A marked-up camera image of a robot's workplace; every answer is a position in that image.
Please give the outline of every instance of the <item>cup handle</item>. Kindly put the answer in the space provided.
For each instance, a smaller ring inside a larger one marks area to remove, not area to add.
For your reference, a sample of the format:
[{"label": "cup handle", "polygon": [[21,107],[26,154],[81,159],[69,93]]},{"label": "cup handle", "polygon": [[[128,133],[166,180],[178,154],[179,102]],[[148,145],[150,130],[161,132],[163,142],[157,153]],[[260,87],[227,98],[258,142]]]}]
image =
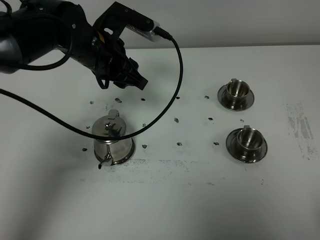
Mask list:
[{"label": "cup handle", "polygon": [[238,79],[236,79],[236,78],[232,78],[231,81],[227,83],[227,85],[228,85],[229,83],[232,83],[233,81],[237,81],[237,80],[238,80]]},{"label": "cup handle", "polygon": [[102,168],[102,164],[106,163],[108,166],[111,166],[114,158],[111,156],[111,151],[110,151],[110,146],[107,144],[106,145],[106,155],[104,157],[104,160],[101,161],[98,165],[98,168]]}]

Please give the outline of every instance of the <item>stainless steel pitcher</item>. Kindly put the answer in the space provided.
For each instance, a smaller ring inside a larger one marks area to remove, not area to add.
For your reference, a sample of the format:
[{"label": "stainless steel pitcher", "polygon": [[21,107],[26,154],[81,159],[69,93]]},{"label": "stainless steel pitcher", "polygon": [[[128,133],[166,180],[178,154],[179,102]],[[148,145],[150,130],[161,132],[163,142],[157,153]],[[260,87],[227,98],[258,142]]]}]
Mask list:
[{"label": "stainless steel pitcher", "polygon": [[[102,137],[118,137],[126,134],[126,123],[119,117],[115,109],[109,111],[107,116],[99,118],[92,126],[92,134]],[[111,166],[123,164],[128,161],[135,151],[132,138],[115,141],[94,140],[94,154],[99,160],[99,169],[102,164]]]}]

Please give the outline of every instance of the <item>metal saucer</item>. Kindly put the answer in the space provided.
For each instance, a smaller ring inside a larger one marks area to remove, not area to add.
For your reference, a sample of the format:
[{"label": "metal saucer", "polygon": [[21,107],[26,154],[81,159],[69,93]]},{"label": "metal saucer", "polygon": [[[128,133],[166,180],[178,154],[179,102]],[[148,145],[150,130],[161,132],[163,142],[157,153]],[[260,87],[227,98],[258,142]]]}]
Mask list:
[{"label": "metal saucer", "polygon": [[266,156],[268,151],[268,145],[266,140],[263,139],[261,151],[259,153],[252,153],[250,155],[244,154],[244,152],[241,151],[241,149],[237,145],[237,134],[241,129],[242,128],[238,128],[229,133],[225,141],[226,149],[232,157],[234,157],[240,162],[246,164],[253,164],[259,162]]},{"label": "metal saucer", "polygon": [[245,100],[242,102],[231,101],[226,97],[227,85],[222,86],[218,91],[218,100],[222,106],[231,111],[239,112],[246,110],[254,104],[255,95],[250,90]]}]

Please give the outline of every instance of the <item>black cable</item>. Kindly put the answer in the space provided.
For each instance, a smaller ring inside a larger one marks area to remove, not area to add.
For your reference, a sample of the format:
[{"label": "black cable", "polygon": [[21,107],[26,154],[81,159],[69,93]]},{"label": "black cable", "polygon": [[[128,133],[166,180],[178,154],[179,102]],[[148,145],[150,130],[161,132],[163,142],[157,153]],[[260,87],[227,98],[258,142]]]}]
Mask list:
[{"label": "black cable", "polygon": [[67,23],[57,16],[46,14],[46,13],[39,13],[36,15],[29,15],[29,16],[21,17],[21,18],[17,19],[16,21],[14,21],[14,23],[15,24],[20,23],[20,22],[26,23],[26,21],[30,21],[30,20],[34,20],[34,19],[51,19],[56,22],[59,22],[61,25],[63,25],[63,27],[66,28],[66,30],[68,32],[69,44],[67,46],[68,50],[67,50],[66,54],[64,55],[64,57],[55,63],[49,64],[49,65],[44,65],[44,66],[34,66],[34,65],[27,65],[27,64],[21,64],[21,63],[15,63],[15,62],[0,61],[1,66],[12,67],[15,69],[32,70],[32,71],[44,71],[44,70],[55,69],[55,68],[61,66],[62,64],[64,64],[70,58],[72,51],[73,51],[73,38],[72,38],[71,28],[67,25]]},{"label": "black cable", "polygon": [[12,13],[12,8],[11,8],[10,4],[7,3],[5,0],[0,0],[0,1],[1,1],[1,2],[5,5],[5,7],[6,7],[6,15],[7,15],[7,16],[10,16],[11,13]]},{"label": "black cable", "polygon": [[160,37],[164,38],[164,39],[168,39],[169,41],[172,41],[172,39],[174,39],[170,33],[168,33],[167,31],[163,30],[161,27],[156,27],[153,32],[157,35],[159,35]]},{"label": "black cable", "polygon": [[175,90],[175,92],[173,94],[173,97],[171,98],[171,100],[168,103],[168,105],[164,108],[164,110],[152,122],[150,122],[146,127],[142,128],[142,129],[140,129],[140,130],[138,130],[138,131],[136,131],[134,133],[131,133],[129,135],[125,135],[125,136],[109,136],[109,137],[93,135],[93,134],[87,133],[85,131],[82,131],[82,130],[80,130],[78,128],[75,128],[75,127],[69,125],[68,123],[62,121],[61,119],[59,119],[56,116],[52,115],[51,113],[47,112],[43,108],[33,104],[32,102],[24,99],[23,97],[15,95],[14,93],[11,93],[11,92],[3,90],[3,89],[0,89],[0,94],[3,94],[3,95],[5,95],[5,96],[7,96],[9,98],[15,99],[15,100],[17,100],[17,101],[29,106],[30,108],[33,108],[34,110],[36,110],[36,111],[42,113],[43,115],[47,116],[48,118],[52,119],[56,123],[62,125],[63,127],[67,128],[67,129],[69,129],[69,130],[71,130],[71,131],[73,131],[73,132],[75,132],[77,134],[80,134],[82,136],[85,136],[85,137],[88,137],[88,138],[91,138],[91,139],[98,139],[98,140],[102,140],[102,141],[116,141],[116,140],[123,140],[123,139],[132,138],[134,136],[137,136],[137,135],[143,133],[144,131],[148,130],[149,128],[151,128],[168,111],[168,109],[174,103],[174,101],[176,99],[176,96],[178,95],[178,92],[180,90],[181,83],[182,83],[182,78],[183,78],[183,73],[184,73],[184,65],[183,65],[181,52],[180,52],[180,49],[179,49],[179,46],[178,46],[177,42],[173,38],[171,39],[171,41],[174,44],[174,47],[175,47],[176,52],[177,52],[178,57],[179,57],[179,63],[180,63],[179,80],[178,80],[178,84],[177,84],[176,90]]}]

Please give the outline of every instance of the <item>stain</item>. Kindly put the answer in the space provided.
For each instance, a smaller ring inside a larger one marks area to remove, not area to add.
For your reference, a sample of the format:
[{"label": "stain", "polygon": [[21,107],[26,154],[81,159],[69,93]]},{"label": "stain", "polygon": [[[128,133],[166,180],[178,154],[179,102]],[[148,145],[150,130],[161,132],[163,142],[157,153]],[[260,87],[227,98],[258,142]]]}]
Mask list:
[{"label": "stain", "polygon": [[172,168],[180,168],[184,169],[184,172],[189,172],[189,168],[187,167],[187,161],[185,160],[159,160],[159,162],[163,163],[164,165]]},{"label": "stain", "polygon": [[314,136],[308,118],[305,116],[302,103],[286,104],[286,110],[288,134],[297,140],[302,159],[319,159],[318,146],[314,141]]},{"label": "stain", "polygon": [[134,165],[147,164],[147,160],[141,159],[141,158],[134,158],[134,159],[130,159],[130,161],[127,161],[126,163],[124,163],[123,166],[128,166],[129,164],[134,164]]}]

